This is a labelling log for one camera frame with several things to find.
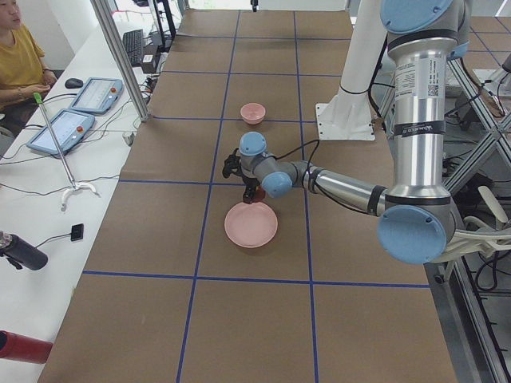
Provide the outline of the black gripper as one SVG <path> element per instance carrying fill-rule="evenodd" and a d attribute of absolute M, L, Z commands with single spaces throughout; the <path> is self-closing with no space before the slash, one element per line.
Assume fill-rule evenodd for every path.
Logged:
<path fill-rule="evenodd" d="M 254 203 L 254 191 L 259 188 L 259 181 L 256 178 L 246 177 L 245 175 L 242 175 L 242 181 L 245 184 L 243 203 L 252 204 Z"/>

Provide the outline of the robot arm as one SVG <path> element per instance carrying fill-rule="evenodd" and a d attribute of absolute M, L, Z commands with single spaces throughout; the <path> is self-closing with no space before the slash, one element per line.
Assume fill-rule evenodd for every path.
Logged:
<path fill-rule="evenodd" d="M 243 200 L 285 195 L 292 187 L 324 195 L 340 205 L 378 217 L 383 249 L 404 263 L 443 263 L 460 217 L 442 183 L 445 86 L 448 61 L 465 54 L 469 1 L 385 1 L 380 22 L 394 70 L 394 184 L 369 184 L 308 161 L 282 162 L 265 137 L 245 133 L 224 161 L 224 177 L 245 184 Z"/>

